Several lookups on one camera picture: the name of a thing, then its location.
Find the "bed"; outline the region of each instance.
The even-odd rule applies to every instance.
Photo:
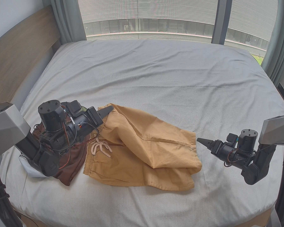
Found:
[[[141,109],[213,140],[245,128],[260,132],[264,119],[284,115],[283,99],[248,51],[176,40],[64,44],[21,108],[31,127],[40,122],[37,107],[51,99]],[[252,186],[199,143],[197,154],[202,170],[183,192],[104,185],[83,167],[69,187],[30,178],[15,147],[4,153],[0,177],[18,212],[49,226],[264,226],[279,191],[283,148]]]

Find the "clothing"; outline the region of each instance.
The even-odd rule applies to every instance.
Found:
[[[36,139],[39,140],[39,134],[44,131],[43,123],[40,123],[36,126],[36,128],[33,131],[33,135]],[[86,142],[90,139],[90,135],[86,136],[83,142]],[[79,172],[80,168],[83,166],[85,157],[87,152],[87,143],[83,144],[79,147],[72,147],[71,149],[71,158],[68,162],[68,165],[66,165],[64,168],[60,169],[56,175],[54,175],[54,178],[59,179],[64,185],[69,186],[72,179],[76,176],[76,174]],[[63,166],[67,160],[68,160],[69,152],[64,154],[60,160],[59,165]]]
[[[202,167],[194,132],[138,109],[109,105],[114,109],[98,129],[99,141],[106,141],[112,152],[103,150],[111,157],[99,148],[93,155],[95,141],[89,142],[84,174],[114,186],[153,186],[170,191],[194,187],[191,175]]]

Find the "mattress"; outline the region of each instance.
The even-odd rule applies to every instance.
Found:
[[[263,120],[284,115],[284,101],[248,51],[174,40],[102,40],[59,48],[21,108],[31,127],[47,100],[78,100],[86,107],[115,103],[153,114],[197,137],[226,140]],[[247,185],[235,167],[197,142],[203,167],[183,192],[101,184],[83,168],[69,187],[30,178],[12,147],[0,176],[21,213],[51,226],[235,226],[269,209],[277,199],[283,147],[268,175]]]

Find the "curtain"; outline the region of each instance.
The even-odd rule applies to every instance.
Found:
[[[61,44],[86,40],[78,0],[42,0],[42,2],[44,7],[48,5],[53,7],[61,33]]]
[[[284,0],[278,0],[276,23],[262,67],[277,86],[284,70]]]

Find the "headboard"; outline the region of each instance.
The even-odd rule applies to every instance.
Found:
[[[51,5],[0,37],[0,103],[11,101],[30,70],[59,38]]]

